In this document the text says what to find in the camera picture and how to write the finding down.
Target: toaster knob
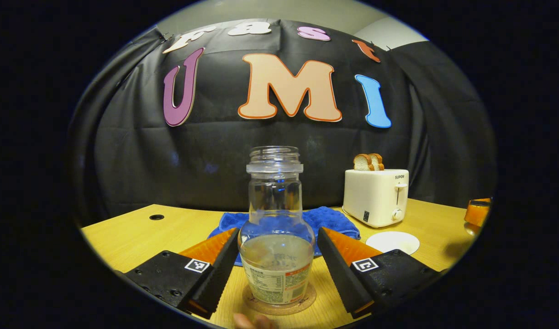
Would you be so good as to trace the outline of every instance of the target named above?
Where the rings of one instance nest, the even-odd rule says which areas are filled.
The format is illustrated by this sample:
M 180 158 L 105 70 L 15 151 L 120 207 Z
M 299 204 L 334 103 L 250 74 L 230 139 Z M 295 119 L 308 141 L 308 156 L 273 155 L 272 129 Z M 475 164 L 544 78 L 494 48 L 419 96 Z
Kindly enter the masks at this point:
M 395 221 L 398 221 L 399 219 L 403 218 L 403 210 L 401 209 L 396 209 L 393 211 L 393 219 Z

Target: cork coaster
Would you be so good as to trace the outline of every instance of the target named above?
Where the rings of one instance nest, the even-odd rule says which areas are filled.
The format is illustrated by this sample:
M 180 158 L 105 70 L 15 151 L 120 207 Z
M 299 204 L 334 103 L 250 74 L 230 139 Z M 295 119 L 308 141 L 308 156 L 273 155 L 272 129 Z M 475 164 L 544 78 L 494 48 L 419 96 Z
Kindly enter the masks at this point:
M 270 314 L 273 316 L 288 316 L 290 314 L 295 314 L 298 312 L 302 312 L 306 308 L 309 308 L 310 305 L 316 300 L 316 290 L 311 283 L 308 283 L 306 288 L 306 293 L 304 297 L 299 302 L 296 302 L 291 305 L 271 305 L 267 304 L 266 302 L 262 302 L 255 298 L 251 292 L 251 288 L 249 285 L 246 285 L 243 289 L 243 300 L 249 308 L 256 310 L 257 312 L 261 312 L 264 314 Z

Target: white toaster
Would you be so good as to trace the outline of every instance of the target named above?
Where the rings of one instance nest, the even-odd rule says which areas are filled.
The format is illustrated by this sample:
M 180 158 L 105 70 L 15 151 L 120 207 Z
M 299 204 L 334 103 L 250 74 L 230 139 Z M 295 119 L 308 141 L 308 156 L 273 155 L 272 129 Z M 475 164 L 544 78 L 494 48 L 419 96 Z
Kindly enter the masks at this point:
M 372 227 L 397 223 L 405 217 L 409 171 L 385 169 L 344 172 L 343 210 Z

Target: letter cutout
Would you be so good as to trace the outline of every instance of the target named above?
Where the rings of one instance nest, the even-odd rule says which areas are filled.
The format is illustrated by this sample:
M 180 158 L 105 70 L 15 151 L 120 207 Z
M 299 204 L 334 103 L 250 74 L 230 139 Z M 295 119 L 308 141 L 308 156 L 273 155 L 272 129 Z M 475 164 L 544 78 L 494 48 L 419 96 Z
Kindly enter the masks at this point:
M 330 41 L 330 37 L 326 35 L 326 32 L 315 27 L 299 27 L 298 35 L 301 37 L 305 37 L 306 39 Z
M 363 54 L 367 55 L 368 58 L 374 60 L 375 62 L 380 63 L 381 60 L 379 58 L 377 58 L 375 55 L 373 55 L 373 52 L 375 52 L 375 50 L 373 50 L 371 47 L 367 46 L 364 42 L 359 41 L 359 40 L 353 40 L 354 43 L 359 45 L 359 48 L 361 48 L 361 51 L 363 52 Z
M 184 60 L 186 75 L 184 76 L 184 94 L 179 106 L 174 105 L 174 83 L 180 66 L 176 66 L 164 78 L 164 118 L 172 126 L 179 126 L 188 119 L 194 104 L 194 88 L 196 86 L 196 69 L 198 58 L 204 52 L 204 48 L 198 48 Z
M 240 23 L 234 29 L 227 32 L 227 34 L 230 36 L 246 34 L 264 35 L 269 32 L 271 32 L 271 29 L 266 21 L 249 21 L 248 23 Z
M 385 107 L 383 106 L 383 100 L 379 92 L 381 85 L 378 81 L 360 74 L 355 75 L 354 78 L 361 83 L 363 91 L 365 92 L 367 106 L 369 107 L 369 114 L 365 116 L 367 123 L 377 128 L 391 127 L 391 120 L 387 117 Z
M 180 36 L 180 39 L 178 41 L 176 41 L 170 48 L 164 50 L 164 52 L 162 52 L 162 54 L 166 54 L 169 52 L 173 52 L 174 50 L 180 49 L 184 46 L 188 45 L 188 41 L 192 40 L 196 40 L 198 38 L 200 38 L 202 35 L 204 35 L 205 32 L 211 32 L 214 31 L 216 29 L 216 27 L 205 27 L 204 29 L 200 29 L 200 30 L 196 30 L 193 32 L 189 32 L 186 33 L 185 35 Z
M 298 113 L 308 92 L 309 104 L 304 109 L 307 118 L 328 122 L 342 119 L 332 91 L 332 66 L 309 60 L 294 77 L 276 55 L 246 54 L 243 60 L 251 65 L 251 76 L 247 102 L 238 108 L 242 118 L 267 119 L 277 114 L 277 107 L 269 102 L 271 87 L 289 117 Z

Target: glass jar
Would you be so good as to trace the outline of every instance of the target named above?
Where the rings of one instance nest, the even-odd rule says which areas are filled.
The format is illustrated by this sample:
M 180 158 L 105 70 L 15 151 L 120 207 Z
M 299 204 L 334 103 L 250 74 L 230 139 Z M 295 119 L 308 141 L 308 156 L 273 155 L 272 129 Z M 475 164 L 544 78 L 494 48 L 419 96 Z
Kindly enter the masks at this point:
M 299 301 L 311 271 L 315 237 L 302 219 L 299 156 L 292 146 L 259 146 L 247 165 L 249 220 L 238 247 L 253 296 L 269 304 Z

